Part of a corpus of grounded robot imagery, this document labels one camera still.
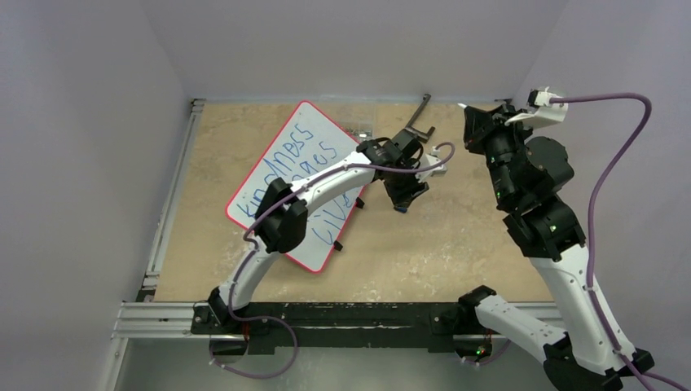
table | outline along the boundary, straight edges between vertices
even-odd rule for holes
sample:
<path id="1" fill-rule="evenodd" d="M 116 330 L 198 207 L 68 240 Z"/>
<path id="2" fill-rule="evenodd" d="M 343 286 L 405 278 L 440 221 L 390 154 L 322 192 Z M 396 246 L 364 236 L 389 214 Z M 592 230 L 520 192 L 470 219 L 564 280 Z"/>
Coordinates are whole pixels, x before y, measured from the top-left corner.
<path id="1" fill-rule="evenodd" d="M 375 137 L 393 136 L 416 104 L 315 103 L 331 118 L 370 121 Z M 244 252 L 242 230 L 224 207 L 296 103 L 207 103 L 184 178 L 165 253 L 156 301 L 204 300 L 233 271 Z M 431 103 L 417 129 L 437 131 L 426 148 L 456 144 L 445 177 L 408 213 L 393 211 L 380 182 L 364 193 L 320 274 L 279 259 L 255 301 L 455 301 L 478 285 L 508 301 L 552 298 L 527 258 L 506 233 L 484 158 L 463 149 L 463 111 Z"/>

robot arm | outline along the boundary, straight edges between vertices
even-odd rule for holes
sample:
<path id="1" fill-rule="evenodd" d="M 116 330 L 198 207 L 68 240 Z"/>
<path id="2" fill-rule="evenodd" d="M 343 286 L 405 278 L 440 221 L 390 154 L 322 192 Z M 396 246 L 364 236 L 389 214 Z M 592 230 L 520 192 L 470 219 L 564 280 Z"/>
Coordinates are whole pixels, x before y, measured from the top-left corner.
<path id="1" fill-rule="evenodd" d="M 270 183 L 257 208 L 257 217 L 286 196 L 296 195 L 269 212 L 254 228 L 255 235 L 250 235 L 249 239 L 256 242 L 256 247 L 249 245 L 242 258 L 244 261 L 218 287 L 216 302 L 220 299 L 222 305 L 219 302 L 215 308 L 212 306 L 217 319 L 224 316 L 222 307 L 230 306 L 228 299 L 233 285 L 233 310 L 249 304 L 254 290 L 279 255 L 293 250 L 302 242 L 307 218 L 319 207 L 350 189 L 381 180 L 394 207 L 406 209 L 429 189 L 428 177 L 446 173 L 447 168 L 437 155 L 436 149 L 424 154 L 420 142 L 401 130 L 393 139 L 386 139 L 383 145 L 376 140 L 360 143 L 356 151 L 345 159 L 307 178 L 291 184 L 278 178 Z"/>
<path id="2" fill-rule="evenodd" d="M 626 338 L 596 279 L 591 288 L 587 285 L 585 235 L 573 210 L 557 196 L 574 176 L 565 148 L 545 137 L 526 143 L 533 129 L 563 121 L 568 106 L 551 104 L 551 98 L 558 96 L 548 89 L 532 91 L 528 104 L 534 112 L 508 104 L 489 112 L 464 106 L 464 145 L 486 157 L 497 209 L 508 213 L 508 233 L 547 284 L 566 329 L 522 313 L 488 287 L 461 297 L 460 306 L 467 321 L 505 335 L 541 362 L 558 389 L 621 389 L 619 377 L 631 375 L 623 358 L 639 371 L 654 363 L 648 352 Z M 608 338 L 590 291 L 599 299 L 621 349 Z"/>

whiteboard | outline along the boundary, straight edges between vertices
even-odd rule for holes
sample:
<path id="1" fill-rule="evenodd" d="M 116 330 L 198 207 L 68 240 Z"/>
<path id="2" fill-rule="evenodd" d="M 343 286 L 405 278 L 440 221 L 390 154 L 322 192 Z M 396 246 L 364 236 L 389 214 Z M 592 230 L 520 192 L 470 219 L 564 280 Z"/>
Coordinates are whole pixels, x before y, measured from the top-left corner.
<path id="1" fill-rule="evenodd" d="M 300 102 L 226 205 L 226 215 L 247 229 L 266 187 L 276 178 L 291 183 L 316 174 L 347 157 L 358 142 L 310 102 Z M 305 239 L 287 253 L 299 265 L 319 273 L 333 250 L 363 188 L 347 191 L 315 210 Z"/>

red whiteboard border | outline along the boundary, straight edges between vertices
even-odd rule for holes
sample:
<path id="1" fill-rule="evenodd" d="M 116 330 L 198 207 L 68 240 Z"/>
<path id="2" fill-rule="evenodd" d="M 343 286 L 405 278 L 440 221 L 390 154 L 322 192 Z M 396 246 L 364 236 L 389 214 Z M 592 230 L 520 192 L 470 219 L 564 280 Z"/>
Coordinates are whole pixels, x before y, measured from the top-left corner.
<path id="1" fill-rule="evenodd" d="M 340 125 L 338 125 L 334 120 L 332 120 L 330 116 L 327 116 L 323 111 L 321 111 L 318 107 L 316 107 L 316 106 L 315 106 L 312 102 L 310 102 L 309 100 L 302 100 L 300 103 L 298 103 L 297 106 L 293 109 L 293 112 L 290 113 L 290 116 L 288 116 L 288 119 L 285 120 L 285 122 L 283 123 L 283 126 L 281 126 L 281 129 L 280 129 L 278 132 L 276 132 L 276 136 L 274 136 L 274 138 L 271 140 L 271 142 L 269 143 L 269 145 L 266 146 L 266 149 L 265 149 L 264 152 L 262 153 L 262 157 L 260 157 L 259 159 L 257 159 L 257 162 L 254 163 L 254 165 L 252 166 L 251 170 L 249 171 L 249 174 L 247 174 L 247 176 L 244 177 L 244 180 L 242 181 L 242 183 L 238 186 L 237 190 L 235 190 L 235 193 L 233 193 L 233 195 L 231 196 L 231 198 L 230 198 L 230 199 L 228 200 L 228 202 L 226 203 L 226 208 L 225 208 L 225 210 L 224 210 L 224 213 L 226 214 L 226 217 L 228 217 L 232 222 L 234 222 L 234 223 L 237 224 L 238 226 L 242 227 L 243 230 L 247 230 L 247 227 L 246 227 L 244 224 L 242 224 L 242 223 L 238 222 L 237 220 L 235 220 L 233 217 L 231 217 L 230 214 L 228 214 L 228 207 L 231 206 L 231 201 L 233 201 L 233 199 L 235 199 L 235 196 L 237 196 L 237 194 L 240 192 L 240 189 L 242 188 L 242 186 L 244 186 L 244 184 L 247 182 L 247 180 L 249 179 L 249 177 L 252 176 L 252 173 L 254 172 L 254 170 L 255 170 L 255 169 L 257 168 L 257 166 L 259 165 L 259 162 L 262 161 L 262 159 L 264 159 L 264 156 L 266 156 L 266 153 L 269 152 L 269 149 L 271 148 L 271 146 L 274 145 L 274 142 L 276 141 L 276 139 L 279 137 L 279 135 L 280 135 L 281 133 L 283 133 L 283 131 L 284 131 L 286 125 L 288 125 L 288 123 L 289 123 L 290 120 L 293 118 L 293 116 L 295 115 L 295 113 L 297 112 L 297 110 L 298 110 L 298 109 L 300 108 L 300 106 L 302 106 L 303 104 L 309 104 L 311 107 L 313 107 L 314 109 L 316 109 L 321 115 L 323 115 L 324 117 L 326 117 L 326 119 L 328 119 L 329 121 L 331 121 L 334 125 L 338 126 L 338 129 L 342 130 L 343 133 L 348 134 L 348 136 L 349 136 L 350 138 L 352 138 L 354 141 L 356 141 L 356 142 L 358 141 L 358 139 L 356 139 L 355 137 L 353 137 L 352 134 L 350 134 L 350 133 L 346 132 L 345 130 L 343 130 L 343 128 L 341 128 Z M 363 187 L 363 189 L 360 191 L 360 194 L 358 194 L 358 197 L 360 197 L 360 196 L 363 194 L 363 192 L 364 192 L 364 190 L 365 190 L 365 187 Z M 338 231 L 338 235 L 336 235 L 336 239 L 335 239 L 334 241 L 338 240 L 338 239 L 341 237 L 341 233 L 342 233 L 343 230 L 346 228 L 346 224 L 348 224 L 348 221 L 350 220 L 350 216 L 352 216 L 353 211 L 355 211 L 356 209 L 357 209 L 357 207 L 355 207 L 355 206 L 353 206 L 353 208 L 350 209 L 350 212 L 348 213 L 348 217 L 346 217 L 346 218 L 345 218 L 345 221 L 343 222 L 343 228 L 341 228 L 341 230 Z M 309 271 L 310 273 L 319 274 L 319 273 L 322 272 L 323 268 L 326 267 L 326 264 L 328 263 L 328 259 L 331 257 L 331 254 L 332 254 L 332 253 L 333 253 L 333 246 L 331 247 L 331 250 L 329 250 L 329 252 L 328 252 L 328 254 L 327 254 L 327 256 L 326 256 L 326 260 L 324 261 L 324 264 L 322 265 L 322 268 L 319 269 L 319 270 L 312 270 L 312 269 L 308 268 L 307 266 L 301 264 L 301 263 L 300 263 L 297 259 L 295 259 L 294 257 L 291 257 L 291 256 L 288 255 L 288 254 L 284 254 L 284 255 L 285 255 L 286 257 L 290 258 L 293 262 L 295 262 L 295 263 L 297 263 L 298 265 L 302 266 L 305 270 Z"/>

beige table surface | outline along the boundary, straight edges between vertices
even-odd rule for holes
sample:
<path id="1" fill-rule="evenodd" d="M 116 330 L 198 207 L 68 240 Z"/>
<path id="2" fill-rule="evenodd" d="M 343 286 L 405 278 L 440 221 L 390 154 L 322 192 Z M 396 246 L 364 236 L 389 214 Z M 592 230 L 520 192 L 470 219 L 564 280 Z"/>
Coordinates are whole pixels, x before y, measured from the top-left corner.
<path id="1" fill-rule="evenodd" d="M 374 121 L 393 136 L 415 104 L 317 103 L 329 116 Z M 156 301 L 205 299 L 244 251 L 242 230 L 224 208 L 295 104 L 206 104 L 175 215 Z M 437 127 L 429 146 L 452 141 L 445 177 L 408 213 L 393 211 L 383 185 L 363 193 L 320 274 L 286 257 L 269 270 L 255 301 L 455 301 L 480 284 L 509 301 L 550 301 L 547 288 L 506 233 L 481 156 L 463 149 L 464 116 L 454 104 L 430 104 L 416 123 Z"/>

